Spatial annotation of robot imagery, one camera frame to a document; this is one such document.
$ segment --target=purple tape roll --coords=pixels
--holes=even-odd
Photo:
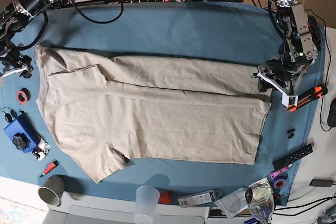
[[[273,188],[279,189],[283,187],[286,184],[286,180],[284,178],[276,178],[273,181]]]

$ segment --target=glass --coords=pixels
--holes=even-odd
[[[264,182],[256,183],[247,189],[245,198],[253,217],[261,224],[267,224],[274,212],[271,186]]]

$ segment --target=plastic cup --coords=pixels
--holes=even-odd
[[[136,191],[134,222],[136,224],[152,224],[159,191],[151,186],[141,186]]]

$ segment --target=small black object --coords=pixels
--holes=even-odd
[[[15,110],[11,110],[11,115],[12,117],[17,118],[17,113]]]
[[[330,103],[327,123],[331,128],[336,127],[336,98]]]
[[[27,148],[28,138],[23,133],[16,133],[12,143],[18,150],[24,151]]]
[[[13,118],[10,114],[6,113],[5,114],[5,119],[8,123],[11,123],[13,121]]]
[[[245,192],[246,203],[250,204],[253,198],[252,188],[248,188]]]
[[[334,184],[334,180],[330,179],[313,179],[309,186],[314,187],[331,187]]]
[[[282,158],[278,161],[275,161],[273,163],[274,169],[275,170],[280,170],[283,167],[288,166],[288,165],[296,162],[297,160],[307,156],[308,154],[310,154],[312,152],[313,152],[312,145],[308,144],[305,147],[299,149],[298,151],[293,152],[293,153],[289,154],[288,156],[286,156],[286,157],[284,157],[284,158]]]
[[[287,134],[290,134],[290,133],[292,133],[292,132],[295,132],[295,129],[288,130],[288,131],[287,131]]]

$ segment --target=blue tablecloth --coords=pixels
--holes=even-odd
[[[86,8],[94,19],[111,19],[119,12],[118,6]],[[116,22],[97,25],[84,20],[72,8],[48,12],[49,25],[40,43],[86,50],[106,57],[119,55],[160,55],[193,57],[260,65],[272,57],[282,43],[272,27],[267,12],[237,3],[139,3],[126,4],[123,15]],[[13,42],[29,44],[43,23],[40,15]],[[34,49],[24,52],[33,57]],[[324,48],[316,64],[308,68],[299,93],[320,84],[323,75]],[[221,189],[229,194],[269,174],[273,161],[305,145],[316,103],[285,113],[281,95],[273,92],[272,107],[261,134],[255,165],[215,164],[175,161],[158,158],[132,159],[129,166],[119,170],[99,184],[95,184],[52,139],[38,111],[35,100],[39,91],[39,72],[30,79],[9,76],[1,87],[0,108],[24,110],[36,131],[51,145],[50,154],[41,162],[32,154],[23,154],[11,143],[3,131],[0,155],[0,176],[40,184],[39,175],[46,165],[57,159],[60,166],[52,174],[62,174],[66,190],[91,196],[121,200],[135,200],[141,185],[168,190],[173,199],[209,189]],[[16,92],[27,88],[31,100],[19,105]],[[7,125],[0,120],[0,128]],[[286,131],[295,128],[295,136],[288,139]],[[297,162],[287,173],[287,184],[281,190],[285,205],[298,168]]]

